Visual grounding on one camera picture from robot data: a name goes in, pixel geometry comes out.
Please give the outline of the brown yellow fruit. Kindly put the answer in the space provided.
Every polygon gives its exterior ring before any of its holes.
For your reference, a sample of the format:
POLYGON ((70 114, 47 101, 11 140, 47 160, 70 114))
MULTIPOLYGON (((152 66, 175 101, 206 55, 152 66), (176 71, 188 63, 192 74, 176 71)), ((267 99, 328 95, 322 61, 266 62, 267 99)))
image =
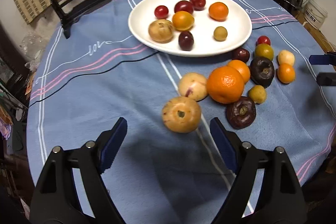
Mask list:
POLYGON ((277 56, 278 64, 288 64, 290 66, 294 66, 295 64, 295 56, 288 50, 281 50, 277 56))

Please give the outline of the dark purple wrinkled fruit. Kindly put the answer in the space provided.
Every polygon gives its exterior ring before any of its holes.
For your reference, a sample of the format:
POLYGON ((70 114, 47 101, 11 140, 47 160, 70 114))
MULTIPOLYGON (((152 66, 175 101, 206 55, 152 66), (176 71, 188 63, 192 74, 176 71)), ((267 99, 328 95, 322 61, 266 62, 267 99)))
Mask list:
POLYGON ((231 127, 239 130, 250 126, 256 119, 256 106, 249 97, 240 97, 226 108, 226 118, 231 127))

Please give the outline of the yellow green tomato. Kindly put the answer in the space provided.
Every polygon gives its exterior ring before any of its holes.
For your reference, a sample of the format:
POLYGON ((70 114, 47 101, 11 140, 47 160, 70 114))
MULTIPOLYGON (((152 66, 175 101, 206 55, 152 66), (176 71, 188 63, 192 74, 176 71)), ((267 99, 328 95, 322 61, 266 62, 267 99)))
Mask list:
POLYGON ((265 57, 269 59, 270 61, 272 61, 274 58, 274 51, 270 45, 266 43, 262 43, 256 46, 254 56, 255 57, 265 57))

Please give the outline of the dark purple round fruit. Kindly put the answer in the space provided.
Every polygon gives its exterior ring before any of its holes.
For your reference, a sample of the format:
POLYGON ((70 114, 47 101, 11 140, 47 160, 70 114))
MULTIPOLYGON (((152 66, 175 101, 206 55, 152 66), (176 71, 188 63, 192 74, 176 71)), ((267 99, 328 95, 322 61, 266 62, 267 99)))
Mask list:
POLYGON ((275 68, 270 59, 262 56, 255 57, 251 61, 249 68, 251 79, 254 83, 264 88, 268 88, 271 85, 275 75, 275 68))

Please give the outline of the pale yellow spotted fruit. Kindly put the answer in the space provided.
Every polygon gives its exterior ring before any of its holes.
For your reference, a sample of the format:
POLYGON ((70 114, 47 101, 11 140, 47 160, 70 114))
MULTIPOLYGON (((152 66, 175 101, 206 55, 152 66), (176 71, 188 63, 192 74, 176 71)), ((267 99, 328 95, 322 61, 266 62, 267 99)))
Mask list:
POLYGON ((175 97, 162 108, 163 124, 172 132, 187 134, 198 128, 201 107, 188 97, 175 97))

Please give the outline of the small yellow fruit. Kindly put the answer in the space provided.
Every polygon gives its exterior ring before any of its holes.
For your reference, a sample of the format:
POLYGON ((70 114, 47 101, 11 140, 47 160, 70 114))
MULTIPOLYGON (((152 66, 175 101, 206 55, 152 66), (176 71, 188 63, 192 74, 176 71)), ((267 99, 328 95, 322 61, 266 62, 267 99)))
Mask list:
POLYGON ((261 85, 255 85, 248 92, 248 97, 256 104, 262 104, 266 101, 266 89, 261 85))
POLYGON ((225 27, 218 26, 217 28, 215 28, 214 33, 213 33, 213 37, 215 40, 219 42, 223 42, 226 40, 227 36, 228 36, 228 31, 225 27))

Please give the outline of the large orange mandarin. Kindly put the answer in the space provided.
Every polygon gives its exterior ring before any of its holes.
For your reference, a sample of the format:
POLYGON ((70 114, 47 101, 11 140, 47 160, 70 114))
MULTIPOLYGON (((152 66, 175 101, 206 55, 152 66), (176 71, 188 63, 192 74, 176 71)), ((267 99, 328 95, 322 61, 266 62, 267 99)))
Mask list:
POLYGON ((223 66, 210 73, 206 87, 213 100, 230 104, 238 101, 242 96, 244 80, 235 68, 223 66))

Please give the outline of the small orange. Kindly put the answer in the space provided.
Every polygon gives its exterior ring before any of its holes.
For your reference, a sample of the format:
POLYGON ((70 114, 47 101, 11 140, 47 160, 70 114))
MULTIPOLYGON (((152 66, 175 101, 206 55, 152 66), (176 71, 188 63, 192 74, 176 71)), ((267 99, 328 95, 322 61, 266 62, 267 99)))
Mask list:
POLYGON ((216 21, 225 21, 228 13, 228 6, 223 2, 215 2, 209 7, 209 16, 216 21))

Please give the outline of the dark red plum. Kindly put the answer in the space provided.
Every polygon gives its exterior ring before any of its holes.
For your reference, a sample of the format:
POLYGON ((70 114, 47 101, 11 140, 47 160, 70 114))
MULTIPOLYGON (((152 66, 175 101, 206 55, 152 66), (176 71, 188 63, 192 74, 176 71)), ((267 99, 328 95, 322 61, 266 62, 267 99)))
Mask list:
POLYGON ((245 48, 236 48, 232 51, 232 60, 240 60, 247 63, 250 58, 250 52, 245 48))
POLYGON ((183 51, 190 51, 194 46, 194 37, 189 31, 182 31, 178 38, 179 47, 183 51))

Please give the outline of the yellow orange fruit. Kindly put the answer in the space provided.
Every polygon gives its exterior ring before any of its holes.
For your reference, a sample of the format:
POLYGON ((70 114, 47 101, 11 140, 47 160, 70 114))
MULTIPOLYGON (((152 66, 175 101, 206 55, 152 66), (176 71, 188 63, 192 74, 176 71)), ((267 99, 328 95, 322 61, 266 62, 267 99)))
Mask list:
POLYGON ((172 23, 176 30, 187 31, 194 25, 194 17, 185 11, 179 11, 172 17, 172 23))

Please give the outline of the small red tomato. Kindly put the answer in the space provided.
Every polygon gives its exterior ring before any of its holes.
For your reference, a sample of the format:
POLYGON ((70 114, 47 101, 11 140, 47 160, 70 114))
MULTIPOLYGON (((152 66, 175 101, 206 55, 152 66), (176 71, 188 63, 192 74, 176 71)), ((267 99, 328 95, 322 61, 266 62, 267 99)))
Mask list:
POLYGON ((157 19, 166 19, 169 16, 169 9, 164 5, 159 5, 155 8, 154 15, 157 19))

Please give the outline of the cardboard box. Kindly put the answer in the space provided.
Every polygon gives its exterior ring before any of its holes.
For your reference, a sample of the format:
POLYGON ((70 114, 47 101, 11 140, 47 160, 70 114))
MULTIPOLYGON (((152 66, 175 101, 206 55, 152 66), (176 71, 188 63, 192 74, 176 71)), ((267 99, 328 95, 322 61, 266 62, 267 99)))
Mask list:
POLYGON ((294 13, 294 17, 302 24, 302 26, 311 34, 311 36, 315 39, 318 45, 322 48, 322 50, 326 52, 335 52, 335 46, 333 46, 327 38, 323 35, 323 33, 315 29, 304 17, 304 14, 300 11, 296 11, 294 13))

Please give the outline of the white bucket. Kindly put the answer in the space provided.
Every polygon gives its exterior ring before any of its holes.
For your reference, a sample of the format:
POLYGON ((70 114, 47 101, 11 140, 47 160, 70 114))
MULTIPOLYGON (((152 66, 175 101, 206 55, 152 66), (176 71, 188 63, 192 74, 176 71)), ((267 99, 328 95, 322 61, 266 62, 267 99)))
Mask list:
POLYGON ((320 30, 328 13, 314 0, 307 0, 305 5, 304 17, 306 21, 312 25, 316 30, 320 30))

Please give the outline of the blue striped tablecloth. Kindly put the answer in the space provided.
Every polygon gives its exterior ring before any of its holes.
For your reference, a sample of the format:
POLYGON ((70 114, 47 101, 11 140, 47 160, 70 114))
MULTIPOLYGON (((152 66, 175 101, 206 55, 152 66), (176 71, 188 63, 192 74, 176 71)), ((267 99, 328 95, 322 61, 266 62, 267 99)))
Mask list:
MULTIPOLYGON (((102 178, 127 223, 210 223, 222 206, 234 174, 226 168, 209 133, 209 122, 227 125, 225 108, 204 99, 197 131, 175 134, 161 110, 177 95, 188 72, 208 76, 229 55, 185 58, 157 53, 127 26, 142 0, 113 0, 81 17, 65 38, 56 28, 38 67, 27 121, 27 153, 34 181, 51 150, 81 147, 127 120, 126 138, 102 178)), ((335 88, 315 77, 329 66, 311 66, 321 48, 309 32, 272 0, 234 0, 252 20, 245 44, 253 51, 268 36, 275 52, 295 55, 295 81, 273 80, 251 126, 237 131, 260 149, 285 148, 303 184, 317 172, 335 136, 335 88)))

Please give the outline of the white round plate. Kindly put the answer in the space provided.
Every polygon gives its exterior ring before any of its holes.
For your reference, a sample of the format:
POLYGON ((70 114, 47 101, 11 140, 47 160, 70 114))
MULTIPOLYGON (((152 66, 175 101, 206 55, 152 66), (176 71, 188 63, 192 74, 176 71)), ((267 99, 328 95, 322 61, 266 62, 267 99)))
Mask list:
POLYGON ((242 46, 252 34, 252 22, 247 12, 233 0, 206 0, 201 11, 191 15, 174 15, 174 6, 182 0, 142 0, 135 5, 128 18, 128 27, 133 36, 146 46, 176 56, 207 57, 220 55, 242 46), (228 7, 224 21, 210 17, 209 6, 222 2, 228 7), (157 20, 154 10, 160 5, 169 9, 167 20, 173 24, 173 36, 167 43, 153 40, 149 34, 150 24, 157 20), (188 27, 193 35, 193 47, 184 51, 179 46, 178 27, 188 27))

